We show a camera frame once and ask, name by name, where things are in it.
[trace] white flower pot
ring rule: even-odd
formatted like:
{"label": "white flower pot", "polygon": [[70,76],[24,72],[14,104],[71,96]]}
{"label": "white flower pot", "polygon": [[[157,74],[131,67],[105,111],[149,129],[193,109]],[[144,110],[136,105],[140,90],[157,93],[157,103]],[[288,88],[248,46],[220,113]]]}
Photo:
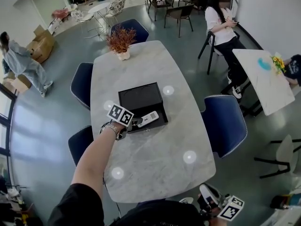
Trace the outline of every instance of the white flower pot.
{"label": "white flower pot", "polygon": [[125,53],[117,54],[117,56],[118,56],[118,59],[121,60],[121,61],[129,59],[130,58],[130,51],[128,50]]}

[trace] flower bouquet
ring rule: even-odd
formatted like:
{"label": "flower bouquet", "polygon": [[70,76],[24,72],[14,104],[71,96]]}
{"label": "flower bouquet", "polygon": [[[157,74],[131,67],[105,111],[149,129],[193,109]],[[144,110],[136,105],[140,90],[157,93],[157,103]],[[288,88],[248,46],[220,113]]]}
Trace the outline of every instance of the flower bouquet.
{"label": "flower bouquet", "polygon": [[136,30],[117,26],[111,35],[107,35],[107,43],[111,51],[118,55],[119,60],[130,58],[130,45],[136,42]]}
{"label": "flower bouquet", "polygon": [[279,56],[272,56],[273,63],[277,69],[277,73],[285,72],[285,65],[284,61],[281,57]]}

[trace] black t-shirt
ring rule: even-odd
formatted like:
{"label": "black t-shirt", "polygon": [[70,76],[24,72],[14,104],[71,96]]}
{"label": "black t-shirt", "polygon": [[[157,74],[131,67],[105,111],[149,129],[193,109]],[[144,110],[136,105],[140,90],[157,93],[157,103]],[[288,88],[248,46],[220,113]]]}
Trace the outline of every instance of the black t-shirt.
{"label": "black t-shirt", "polygon": [[297,79],[301,86],[301,55],[294,55],[291,62],[285,67],[284,75],[290,79]]}
{"label": "black t-shirt", "polygon": [[[53,209],[49,226],[103,226],[103,206],[98,194],[87,185],[73,184]],[[114,226],[202,226],[197,209],[175,201],[144,203],[130,210]]]}

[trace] open black box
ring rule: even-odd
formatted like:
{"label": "open black box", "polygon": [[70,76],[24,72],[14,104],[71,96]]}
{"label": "open black box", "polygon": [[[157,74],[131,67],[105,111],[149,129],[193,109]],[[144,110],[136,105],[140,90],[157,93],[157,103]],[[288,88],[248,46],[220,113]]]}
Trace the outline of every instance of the open black box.
{"label": "open black box", "polygon": [[143,117],[153,111],[156,111],[159,115],[159,119],[142,128],[134,126],[129,133],[159,127],[168,123],[157,82],[119,91],[118,96],[120,105],[137,117]]}

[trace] woman's long black hair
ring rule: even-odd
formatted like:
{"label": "woman's long black hair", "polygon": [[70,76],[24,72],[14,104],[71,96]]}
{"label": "woman's long black hair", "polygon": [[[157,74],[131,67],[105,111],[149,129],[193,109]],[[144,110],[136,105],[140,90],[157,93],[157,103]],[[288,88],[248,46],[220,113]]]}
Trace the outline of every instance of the woman's long black hair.
{"label": "woman's long black hair", "polygon": [[2,49],[5,50],[6,52],[8,52],[9,48],[8,48],[8,33],[7,32],[3,32],[2,34],[0,34],[0,43],[1,43]]}
{"label": "woman's long black hair", "polygon": [[230,0],[210,0],[208,6],[213,7],[214,10],[217,12],[218,16],[220,17],[222,23],[225,23],[225,17],[221,11],[221,8],[219,6],[220,2],[229,2]]}

